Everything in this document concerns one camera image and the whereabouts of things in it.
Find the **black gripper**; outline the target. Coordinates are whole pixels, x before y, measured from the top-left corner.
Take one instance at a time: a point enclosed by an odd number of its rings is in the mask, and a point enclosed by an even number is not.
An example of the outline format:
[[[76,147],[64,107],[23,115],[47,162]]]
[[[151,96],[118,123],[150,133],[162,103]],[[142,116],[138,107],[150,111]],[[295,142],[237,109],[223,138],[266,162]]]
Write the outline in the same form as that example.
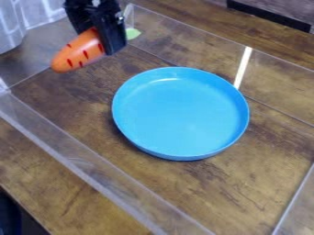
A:
[[[66,0],[64,9],[78,34],[95,25],[107,55],[126,47],[126,23],[118,0]]]

